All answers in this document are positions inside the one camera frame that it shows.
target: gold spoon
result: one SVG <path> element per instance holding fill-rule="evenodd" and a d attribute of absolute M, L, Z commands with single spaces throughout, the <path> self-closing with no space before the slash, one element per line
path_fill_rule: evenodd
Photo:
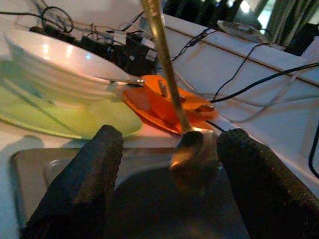
<path fill-rule="evenodd" d="M 191 126 L 182 108 L 174 78 L 160 0 L 142 0 L 142 5 L 155 40 L 172 103 L 183 131 L 182 139 L 172 157 L 170 171 L 179 190 L 189 194 L 203 195 L 206 186 L 220 168 L 217 156 L 217 134 L 212 130 Z"/>

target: curtain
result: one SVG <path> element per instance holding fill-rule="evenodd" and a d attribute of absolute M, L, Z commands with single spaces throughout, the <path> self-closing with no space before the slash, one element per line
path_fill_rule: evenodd
<path fill-rule="evenodd" d="M 318 7 L 319 0 L 277 0 L 267 26 L 273 35 L 272 41 L 288 46 Z"/>
<path fill-rule="evenodd" d="M 263 11 L 263 9 L 265 8 L 266 4 L 267 4 L 268 0 L 259 0 L 254 13 L 256 17 L 259 17 L 259 15 L 261 14 L 261 12 Z"/>

